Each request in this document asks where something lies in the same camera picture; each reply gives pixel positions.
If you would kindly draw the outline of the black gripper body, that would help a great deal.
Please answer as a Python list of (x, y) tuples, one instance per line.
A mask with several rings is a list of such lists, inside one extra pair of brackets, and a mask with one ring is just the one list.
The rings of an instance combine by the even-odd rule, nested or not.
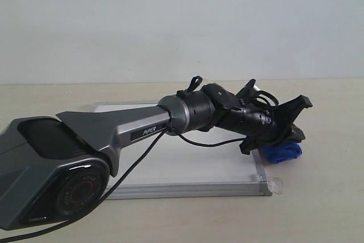
[(290, 133), (288, 120), (277, 106), (261, 108), (254, 104), (244, 105), (226, 112), (216, 126), (245, 136), (239, 145), (244, 155), (275, 145)]

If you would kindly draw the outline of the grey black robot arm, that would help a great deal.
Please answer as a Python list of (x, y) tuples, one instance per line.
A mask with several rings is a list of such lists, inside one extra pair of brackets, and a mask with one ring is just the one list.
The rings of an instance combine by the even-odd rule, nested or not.
[(153, 106), (107, 112), (61, 112), (12, 120), (1, 132), (1, 228), (74, 219), (99, 201), (117, 175), (121, 150), (157, 133), (217, 127), (242, 135), (240, 151), (305, 139), (295, 125), (312, 107), (300, 95), (279, 103), (250, 80), (232, 93), (194, 77), (188, 88)]

